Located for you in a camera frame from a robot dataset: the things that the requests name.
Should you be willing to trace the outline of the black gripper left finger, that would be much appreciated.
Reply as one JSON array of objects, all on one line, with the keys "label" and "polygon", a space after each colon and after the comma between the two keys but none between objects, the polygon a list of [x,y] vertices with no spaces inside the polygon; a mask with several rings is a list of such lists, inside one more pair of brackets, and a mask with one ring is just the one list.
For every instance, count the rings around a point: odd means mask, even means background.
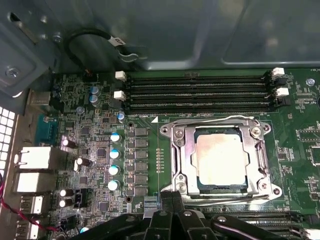
[{"label": "black gripper left finger", "polygon": [[72,240],[169,240],[173,221],[173,191],[160,193],[162,207],[151,216],[126,213],[99,224]]}]

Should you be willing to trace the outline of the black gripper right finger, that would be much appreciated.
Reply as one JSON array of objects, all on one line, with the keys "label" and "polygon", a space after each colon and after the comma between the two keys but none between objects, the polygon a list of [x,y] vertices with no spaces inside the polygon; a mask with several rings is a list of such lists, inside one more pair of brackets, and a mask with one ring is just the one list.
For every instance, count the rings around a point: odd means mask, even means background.
[{"label": "black gripper right finger", "polygon": [[174,236],[186,240],[305,240],[305,217],[294,211],[197,212],[174,192]]}]

